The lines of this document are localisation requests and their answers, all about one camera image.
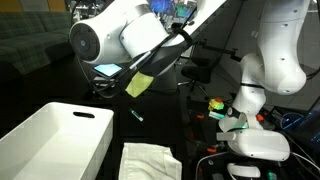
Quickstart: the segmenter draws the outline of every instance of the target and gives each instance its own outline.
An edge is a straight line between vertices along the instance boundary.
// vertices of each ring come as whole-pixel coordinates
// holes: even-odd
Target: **white plastic bin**
[[[49,103],[0,140],[1,180],[95,179],[113,111]]]

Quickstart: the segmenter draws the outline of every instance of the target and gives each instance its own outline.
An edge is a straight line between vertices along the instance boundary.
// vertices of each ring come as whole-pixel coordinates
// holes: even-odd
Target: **computer monitor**
[[[292,121],[284,130],[301,144],[320,153],[320,97],[304,117]]]
[[[170,32],[173,23],[183,24],[197,7],[197,0],[148,0],[152,11]]]

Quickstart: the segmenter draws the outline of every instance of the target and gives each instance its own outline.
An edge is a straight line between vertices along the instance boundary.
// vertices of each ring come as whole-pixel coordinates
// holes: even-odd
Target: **small device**
[[[111,79],[117,74],[119,74],[123,70],[123,67],[117,64],[100,64],[100,65],[94,66],[92,70],[95,73],[101,75],[102,77]]]

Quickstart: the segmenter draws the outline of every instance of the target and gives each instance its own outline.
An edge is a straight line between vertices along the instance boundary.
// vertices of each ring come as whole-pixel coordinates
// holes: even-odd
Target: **white cloth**
[[[125,143],[119,180],[180,180],[182,165],[168,147]]]

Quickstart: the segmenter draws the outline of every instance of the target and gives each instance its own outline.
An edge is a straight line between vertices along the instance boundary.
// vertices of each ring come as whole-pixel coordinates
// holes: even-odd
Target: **gray couch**
[[[70,16],[69,12],[1,12],[0,61],[11,63],[21,74],[49,64],[45,50],[68,42]]]

